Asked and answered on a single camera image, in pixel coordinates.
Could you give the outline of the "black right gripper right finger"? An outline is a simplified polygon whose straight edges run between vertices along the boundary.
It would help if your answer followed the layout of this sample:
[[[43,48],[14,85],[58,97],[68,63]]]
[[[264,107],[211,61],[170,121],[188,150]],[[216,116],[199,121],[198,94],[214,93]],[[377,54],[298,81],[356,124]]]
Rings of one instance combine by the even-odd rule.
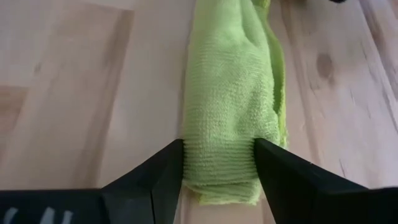
[[[397,188],[369,189],[265,140],[257,174],[276,223],[397,224]]]

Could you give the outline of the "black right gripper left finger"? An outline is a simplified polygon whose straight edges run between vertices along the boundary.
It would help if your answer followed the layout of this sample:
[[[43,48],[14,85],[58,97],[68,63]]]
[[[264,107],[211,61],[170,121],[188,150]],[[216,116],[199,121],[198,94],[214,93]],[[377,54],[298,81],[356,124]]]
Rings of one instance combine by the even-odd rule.
[[[176,139],[102,188],[3,190],[1,223],[173,223],[182,175]]]

